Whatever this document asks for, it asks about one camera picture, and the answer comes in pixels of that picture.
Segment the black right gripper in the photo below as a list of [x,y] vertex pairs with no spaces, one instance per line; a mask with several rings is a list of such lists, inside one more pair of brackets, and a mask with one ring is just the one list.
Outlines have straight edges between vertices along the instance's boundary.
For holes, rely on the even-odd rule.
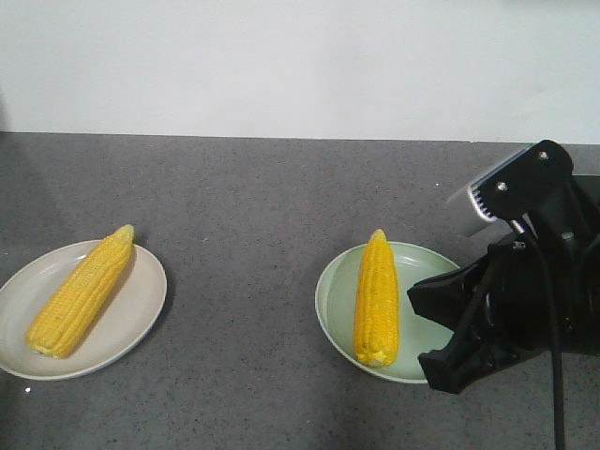
[[416,282],[413,311],[454,332],[418,363],[431,389],[460,394],[472,383],[544,351],[586,351],[586,248],[511,235],[459,269]]

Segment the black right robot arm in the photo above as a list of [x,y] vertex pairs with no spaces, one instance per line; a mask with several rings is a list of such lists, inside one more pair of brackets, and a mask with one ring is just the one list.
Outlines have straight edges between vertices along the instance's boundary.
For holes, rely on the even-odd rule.
[[452,331],[418,362],[458,394],[544,352],[599,352],[599,178],[576,174],[471,264],[415,283],[414,312]]

